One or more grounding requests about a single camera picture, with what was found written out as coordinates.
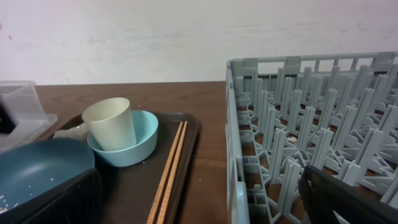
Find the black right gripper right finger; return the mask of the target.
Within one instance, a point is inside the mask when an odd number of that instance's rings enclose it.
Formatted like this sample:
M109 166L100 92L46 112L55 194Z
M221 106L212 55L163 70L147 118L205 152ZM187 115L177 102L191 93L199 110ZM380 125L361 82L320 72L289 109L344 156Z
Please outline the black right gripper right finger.
M298 191L311 224L338 223L337 215L349 223L397 223L397 209L311 165L304 168Z

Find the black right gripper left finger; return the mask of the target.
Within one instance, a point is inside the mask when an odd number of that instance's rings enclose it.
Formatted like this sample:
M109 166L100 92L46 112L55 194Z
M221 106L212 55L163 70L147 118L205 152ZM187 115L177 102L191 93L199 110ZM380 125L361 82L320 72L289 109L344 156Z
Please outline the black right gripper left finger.
M89 169L1 214L8 223L99 223L103 187L97 169Z

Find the dark blue plate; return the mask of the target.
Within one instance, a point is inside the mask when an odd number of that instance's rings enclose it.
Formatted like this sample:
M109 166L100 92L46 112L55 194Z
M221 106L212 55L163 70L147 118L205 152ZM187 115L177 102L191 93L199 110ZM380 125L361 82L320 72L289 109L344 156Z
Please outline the dark blue plate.
M1 182L30 184L33 199L94 166L93 151L82 141L47 139L2 153Z

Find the cream white cup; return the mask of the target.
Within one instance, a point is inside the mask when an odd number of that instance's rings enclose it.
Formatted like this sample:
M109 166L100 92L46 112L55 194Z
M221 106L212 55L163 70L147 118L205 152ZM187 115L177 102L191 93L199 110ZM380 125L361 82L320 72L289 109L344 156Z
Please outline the cream white cup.
M115 97L87 107L82 119L104 151L118 151L137 142L130 101Z

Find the light blue bowl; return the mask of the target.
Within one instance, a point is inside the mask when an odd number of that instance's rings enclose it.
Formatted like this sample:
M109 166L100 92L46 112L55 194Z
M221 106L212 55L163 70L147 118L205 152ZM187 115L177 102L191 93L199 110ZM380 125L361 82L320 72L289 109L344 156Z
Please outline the light blue bowl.
M131 116L136 134L136 144L118 151L104 151L95 137L89 133L87 143L108 165L127 167L138 164L149 157L157 144L159 121L149 111L132 110Z

